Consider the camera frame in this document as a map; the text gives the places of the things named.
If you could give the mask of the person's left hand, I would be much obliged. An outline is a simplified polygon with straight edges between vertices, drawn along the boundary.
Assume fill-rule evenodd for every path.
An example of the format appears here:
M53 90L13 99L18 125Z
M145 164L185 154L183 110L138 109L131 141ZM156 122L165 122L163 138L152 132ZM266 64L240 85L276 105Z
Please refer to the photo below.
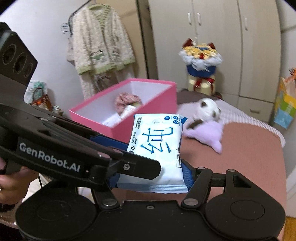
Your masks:
M1 175L1 204L16 204L27 194L29 185L37 179L39 173L21 166L20 171L9 175Z

